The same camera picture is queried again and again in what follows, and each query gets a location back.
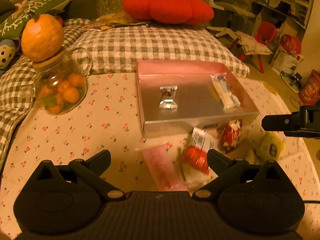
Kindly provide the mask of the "silver wrapped chocolate candy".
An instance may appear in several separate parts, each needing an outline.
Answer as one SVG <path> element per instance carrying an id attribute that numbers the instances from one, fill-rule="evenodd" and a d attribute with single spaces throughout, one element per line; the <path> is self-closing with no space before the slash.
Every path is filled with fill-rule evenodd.
<path id="1" fill-rule="evenodd" d="M 159 88 L 161 91 L 161 101 L 159 108 L 161 109 L 178 109 L 178 104 L 175 102 L 175 96 L 178 89 L 177 85 L 162 86 Z"/>

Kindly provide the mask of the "red plastic chair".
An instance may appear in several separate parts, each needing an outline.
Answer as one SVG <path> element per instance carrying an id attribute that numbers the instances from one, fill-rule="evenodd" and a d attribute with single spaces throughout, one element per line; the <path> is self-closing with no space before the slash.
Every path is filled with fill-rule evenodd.
<path id="1" fill-rule="evenodd" d="M 254 38 L 259 43 L 262 43 L 266 46 L 269 46 L 270 42 L 273 41 L 277 31 L 278 31 L 278 29 L 276 28 L 276 26 L 274 24 L 263 21 L 259 25 L 257 34 L 254 36 Z M 239 57 L 239 60 L 244 61 L 246 56 L 250 56 L 250 57 L 256 56 L 258 59 L 260 72 L 264 74 L 264 66 L 263 66 L 263 62 L 262 62 L 262 58 L 261 58 L 262 55 L 245 55 L 243 53 Z"/>

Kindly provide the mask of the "large orange fruit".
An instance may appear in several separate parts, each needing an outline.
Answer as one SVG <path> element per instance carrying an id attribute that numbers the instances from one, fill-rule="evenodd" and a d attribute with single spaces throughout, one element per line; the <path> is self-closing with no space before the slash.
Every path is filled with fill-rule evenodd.
<path id="1" fill-rule="evenodd" d="M 50 14 L 40 14 L 29 20 L 22 32 L 23 55 L 33 62 L 42 62 L 55 55 L 64 42 L 61 23 Z"/>

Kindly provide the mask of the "silver pink snack box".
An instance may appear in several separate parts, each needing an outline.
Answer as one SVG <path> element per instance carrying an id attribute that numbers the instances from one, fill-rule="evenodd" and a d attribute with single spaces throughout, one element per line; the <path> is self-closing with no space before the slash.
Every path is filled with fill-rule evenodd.
<path id="1" fill-rule="evenodd" d="M 211 75 L 226 73 L 241 106 L 224 110 Z M 178 109 L 161 109 L 160 87 L 177 85 Z M 252 123 L 259 110 L 233 73 L 222 63 L 142 60 L 137 63 L 137 89 L 142 132 L 147 138 L 189 133 L 194 127 L 221 128 L 231 120 Z"/>

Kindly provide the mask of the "pink wafer packet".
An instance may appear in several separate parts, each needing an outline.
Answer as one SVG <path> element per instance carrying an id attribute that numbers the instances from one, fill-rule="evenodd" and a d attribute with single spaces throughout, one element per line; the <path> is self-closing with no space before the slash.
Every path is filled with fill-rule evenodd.
<path id="1" fill-rule="evenodd" d="M 187 190 L 168 157 L 165 144 L 144 148 L 141 152 L 159 191 Z"/>

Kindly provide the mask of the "red gift bag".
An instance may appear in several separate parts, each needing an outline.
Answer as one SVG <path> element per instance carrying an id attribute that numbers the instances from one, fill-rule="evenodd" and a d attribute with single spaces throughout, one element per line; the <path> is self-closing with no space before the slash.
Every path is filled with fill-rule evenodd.
<path id="1" fill-rule="evenodd" d="M 313 106 L 319 101 L 319 78 L 319 72 L 313 69 L 304 87 L 298 93 L 302 105 Z"/>

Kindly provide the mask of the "grey checkered blanket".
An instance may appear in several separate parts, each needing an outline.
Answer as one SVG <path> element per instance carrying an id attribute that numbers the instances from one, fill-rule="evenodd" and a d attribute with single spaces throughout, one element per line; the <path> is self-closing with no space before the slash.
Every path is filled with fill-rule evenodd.
<path id="1" fill-rule="evenodd" d="M 85 48 L 93 60 L 91 74 L 133 73 L 139 60 L 194 60 L 223 63 L 235 76 L 247 77 L 250 69 L 212 34 L 201 27 L 146 25 L 83 31 L 84 19 L 64 23 L 65 48 Z M 35 78 L 32 62 L 17 56 L 1 76 L 1 164 L 4 165 L 16 126 L 31 104 L 18 90 Z"/>

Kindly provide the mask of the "newspaper on chair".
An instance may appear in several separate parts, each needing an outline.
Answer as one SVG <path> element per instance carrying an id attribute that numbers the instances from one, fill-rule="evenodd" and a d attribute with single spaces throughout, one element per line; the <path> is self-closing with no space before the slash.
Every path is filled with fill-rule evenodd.
<path id="1" fill-rule="evenodd" d="M 240 31 L 235 32 L 239 38 L 240 45 L 243 47 L 245 55 L 270 55 L 272 51 L 268 46 L 259 43 L 254 37 Z"/>

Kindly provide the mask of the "green snowflake pillow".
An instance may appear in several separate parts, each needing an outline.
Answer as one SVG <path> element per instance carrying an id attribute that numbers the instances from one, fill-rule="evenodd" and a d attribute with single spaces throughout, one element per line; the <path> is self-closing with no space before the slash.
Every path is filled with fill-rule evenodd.
<path id="1" fill-rule="evenodd" d="M 8 16 L 1 23 L 1 41 L 4 39 L 19 40 L 30 16 L 46 14 L 51 10 L 62 10 L 71 0 L 36 0 L 28 3 Z"/>

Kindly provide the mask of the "cherry print tablecloth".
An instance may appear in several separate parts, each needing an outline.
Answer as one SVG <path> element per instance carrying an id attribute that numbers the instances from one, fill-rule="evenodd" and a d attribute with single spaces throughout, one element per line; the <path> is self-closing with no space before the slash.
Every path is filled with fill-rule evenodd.
<path id="1" fill-rule="evenodd" d="M 238 78 L 258 107 L 253 124 L 242 128 L 241 139 L 253 149 L 264 136 L 261 119 L 289 110 L 281 97 L 266 83 Z M 142 135 L 136 74 L 91 75 L 88 93 L 76 109 L 63 115 L 49 115 L 35 104 L 13 138 L 1 182 L 1 231 L 11 238 L 20 234 L 13 204 L 39 162 L 49 159 L 66 165 L 76 158 L 88 159 L 103 149 L 112 154 L 110 168 L 102 175 L 123 191 L 156 189 L 143 158 L 136 150 L 165 144 L 171 161 L 189 143 L 189 133 L 145 139 Z M 304 200 L 319 200 L 319 178 L 302 138 L 285 138 L 276 133 L 286 148 L 280 165 Z M 319 239 L 319 204 L 307 204 L 298 228 L 304 239 Z"/>

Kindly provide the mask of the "yellow biscuit packet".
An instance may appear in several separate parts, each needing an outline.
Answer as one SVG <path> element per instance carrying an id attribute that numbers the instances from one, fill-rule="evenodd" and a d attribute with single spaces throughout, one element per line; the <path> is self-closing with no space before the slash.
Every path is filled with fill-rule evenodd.
<path id="1" fill-rule="evenodd" d="M 256 150 L 256 155 L 261 161 L 280 159 L 280 155 L 286 148 L 286 144 L 280 140 L 274 133 L 266 132 L 259 147 Z"/>

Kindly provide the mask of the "white blue snack bar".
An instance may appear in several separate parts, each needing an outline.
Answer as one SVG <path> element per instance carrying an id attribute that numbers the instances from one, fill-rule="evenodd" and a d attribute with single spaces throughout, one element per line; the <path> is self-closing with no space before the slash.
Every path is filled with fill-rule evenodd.
<path id="1" fill-rule="evenodd" d="M 224 110 L 241 106 L 240 100 L 231 90 L 226 73 L 217 73 L 210 77 Z"/>

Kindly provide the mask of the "red white snack packet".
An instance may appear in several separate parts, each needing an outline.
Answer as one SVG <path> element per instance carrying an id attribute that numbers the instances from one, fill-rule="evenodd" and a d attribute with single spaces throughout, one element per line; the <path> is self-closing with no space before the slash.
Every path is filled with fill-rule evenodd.
<path id="1" fill-rule="evenodd" d="M 238 140 L 241 136 L 242 120 L 229 121 L 226 127 L 223 129 L 223 133 L 220 139 L 220 145 L 222 148 L 229 152 L 236 148 Z"/>

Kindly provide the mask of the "red orange snack packet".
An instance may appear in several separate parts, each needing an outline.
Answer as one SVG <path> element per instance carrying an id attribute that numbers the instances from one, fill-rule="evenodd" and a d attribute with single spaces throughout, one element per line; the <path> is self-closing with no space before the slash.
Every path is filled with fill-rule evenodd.
<path id="1" fill-rule="evenodd" d="M 217 149 L 218 143 L 219 140 L 216 137 L 194 127 L 189 145 L 182 153 L 181 161 L 208 175 L 210 168 L 207 162 L 207 153 L 211 149 Z"/>

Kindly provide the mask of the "white office chair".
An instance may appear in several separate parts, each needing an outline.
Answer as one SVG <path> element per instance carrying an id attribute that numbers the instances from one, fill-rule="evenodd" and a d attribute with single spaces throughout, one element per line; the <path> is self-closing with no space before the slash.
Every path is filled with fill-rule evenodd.
<path id="1" fill-rule="evenodd" d="M 242 9 L 241 7 L 235 5 L 236 0 L 209 0 L 209 5 L 213 9 L 218 9 L 221 11 L 228 11 L 229 16 L 227 20 L 226 27 L 207 27 L 208 30 L 216 31 L 217 33 L 214 35 L 216 38 L 228 35 L 232 39 L 236 40 L 238 37 L 234 31 L 231 29 L 232 18 L 234 14 L 239 16 L 244 16 L 245 18 L 255 19 L 255 14 L 250 12 L 249 10 Z"/>

